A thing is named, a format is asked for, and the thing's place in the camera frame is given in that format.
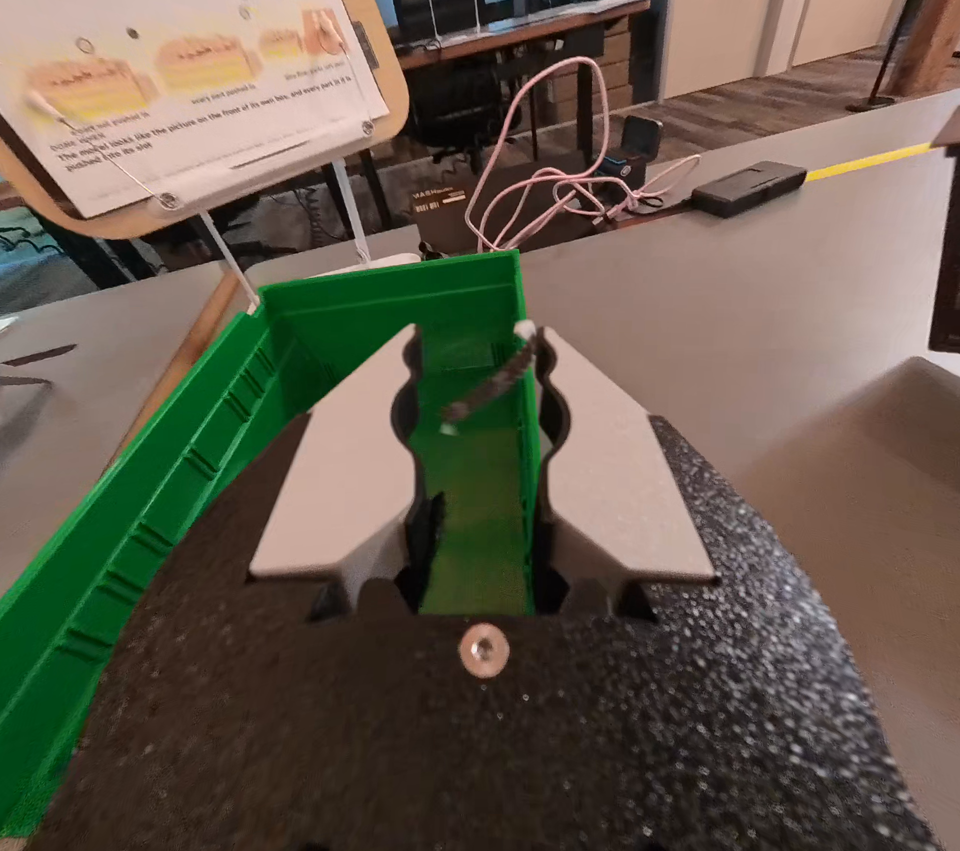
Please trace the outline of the black case with label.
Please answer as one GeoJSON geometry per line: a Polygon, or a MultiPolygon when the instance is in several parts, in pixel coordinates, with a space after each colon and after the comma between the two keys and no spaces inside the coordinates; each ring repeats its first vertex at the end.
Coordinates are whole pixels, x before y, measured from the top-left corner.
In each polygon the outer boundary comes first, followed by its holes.
{"type": "MultiPolygon", "coordinates": [[[[482,228],[488,240],[499,247],[505,247],[517,233],[534,222],[554,203],[553,185],[535,185],[509,231],[501,235],[520,204],[522,188],[518,188],[497,203],[489,213],[486,224],[481,224],[489,205],[502,191],[526,181],[543,166],[541,162],[527,162],[498,166],[490,173],[471,212],[474,226],[482,228]]],[[[414,220],[421,240],[445,256],[474,254],[477,250],[477,236],[465,221],[466,209],[473,195],[464,185],[450,185],[430,193],[415,194],[414,220]]],[[[518,245],[518,251],[528,253],[579,241],[601,232],[601,226],[594,224],[592,216],[565,210],[553,217],[540,231],[529,234],[518,245]]]]}

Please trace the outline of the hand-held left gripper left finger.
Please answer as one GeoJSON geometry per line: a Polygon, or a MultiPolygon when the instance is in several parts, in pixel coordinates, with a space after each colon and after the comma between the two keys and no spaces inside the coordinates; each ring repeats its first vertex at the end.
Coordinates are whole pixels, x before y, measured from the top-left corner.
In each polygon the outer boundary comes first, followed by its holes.
{"type": "Polygon", "coordinates": [[[413,566],[425,511],[411,448],[422,376],[421,329],[408,324],[314,404],[249,562],[254,580],[360,589],[413,566]]]}

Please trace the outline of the black flat box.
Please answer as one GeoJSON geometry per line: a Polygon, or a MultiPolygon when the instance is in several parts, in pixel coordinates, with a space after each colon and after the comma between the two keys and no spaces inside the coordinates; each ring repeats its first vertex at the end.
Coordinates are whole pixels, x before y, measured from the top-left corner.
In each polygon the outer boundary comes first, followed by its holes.
{"type": "Polygon", "coordinates": [[[717,219],[733,219],[798,191],[808,175],[807,169],[796,165],[760,161],[698,185],[691,191],[689,206],[717,219]]]}

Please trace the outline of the green plastic bin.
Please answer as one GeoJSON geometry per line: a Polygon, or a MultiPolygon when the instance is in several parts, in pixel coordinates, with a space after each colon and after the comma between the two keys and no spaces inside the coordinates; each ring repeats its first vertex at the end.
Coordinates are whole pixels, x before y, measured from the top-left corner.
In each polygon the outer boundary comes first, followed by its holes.
{"type": "Polygon", "coordinates": [[[29,838],[61,785],[121,629],[170,552],[293,420],[402,327],[429,378],[505,357],[526,317],[518,251],[275,282],[234,316],[42,546],[1,603],[2,838],[29,838]]]}

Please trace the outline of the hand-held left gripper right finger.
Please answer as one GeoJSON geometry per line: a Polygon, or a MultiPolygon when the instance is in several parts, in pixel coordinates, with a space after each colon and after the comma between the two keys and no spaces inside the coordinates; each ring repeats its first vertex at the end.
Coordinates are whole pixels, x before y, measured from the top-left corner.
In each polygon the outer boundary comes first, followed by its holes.
{"type": "Polygon", "coordinates": [[[717,581],[646,408],[555,329],[538,331],[536,586],[717,581]]]}

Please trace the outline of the black office chair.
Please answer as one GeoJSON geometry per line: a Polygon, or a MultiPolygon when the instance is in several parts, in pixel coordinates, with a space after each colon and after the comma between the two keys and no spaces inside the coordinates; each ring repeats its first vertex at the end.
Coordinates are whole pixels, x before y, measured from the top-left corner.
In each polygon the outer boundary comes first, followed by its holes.
{"type": "Polygon", "coordinates": [[[471,171],[481,169],[482,152],[503,118],[503,96],[492,64],[436,64],[406,73],[410,113],[406,131],[435,149],[434,161],[461,154],[471,171]]]}

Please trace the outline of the small black blue device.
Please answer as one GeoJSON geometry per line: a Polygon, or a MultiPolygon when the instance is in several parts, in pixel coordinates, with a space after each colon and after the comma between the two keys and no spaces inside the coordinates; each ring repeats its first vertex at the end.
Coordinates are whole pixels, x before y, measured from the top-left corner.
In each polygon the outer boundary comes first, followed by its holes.
{"type": "Polygon", "coordinates": [[[594,177],[615,178],[632,191],[646,182],[647,167],[656,161],[662,143],[664,124],[653,117],[627,115],[619,143],[610,146],[594,172],[594,177]]]}

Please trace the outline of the wooden desk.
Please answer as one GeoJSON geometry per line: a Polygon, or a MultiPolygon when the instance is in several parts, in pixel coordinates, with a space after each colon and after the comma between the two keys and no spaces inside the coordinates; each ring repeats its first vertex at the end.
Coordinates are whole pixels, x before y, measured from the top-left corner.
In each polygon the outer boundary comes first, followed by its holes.
{"type": "Polygon", "coordinates": [[[575,69],[577,92],[576,148],[584,158],[594,152],[594,101],[600,80],[591,66],[605,53],[606,26],[650,10],[652,0],[595,0],[551,8],[525,17],[512,17],[482,26],[479,34],[465,29],[403,48],[398,54],[404,72],[466,59],[478,54],[504,53],[497,64],[502,80],[534,76],[548,66],[575,69]]]}

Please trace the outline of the grey speckled stick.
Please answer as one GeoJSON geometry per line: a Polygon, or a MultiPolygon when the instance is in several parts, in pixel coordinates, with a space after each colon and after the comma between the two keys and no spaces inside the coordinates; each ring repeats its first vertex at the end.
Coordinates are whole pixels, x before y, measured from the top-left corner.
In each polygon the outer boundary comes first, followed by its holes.
{"type": "Polygon", "coordinates": [[[536,323],[530,319],[520,320],[514,325],[513,333],[522,340],[522,346],[493,374],[441,410],[439,432],[442,435],[456,436],[461,424],[506,395],[535,364],[542,337],[536,323]]]}

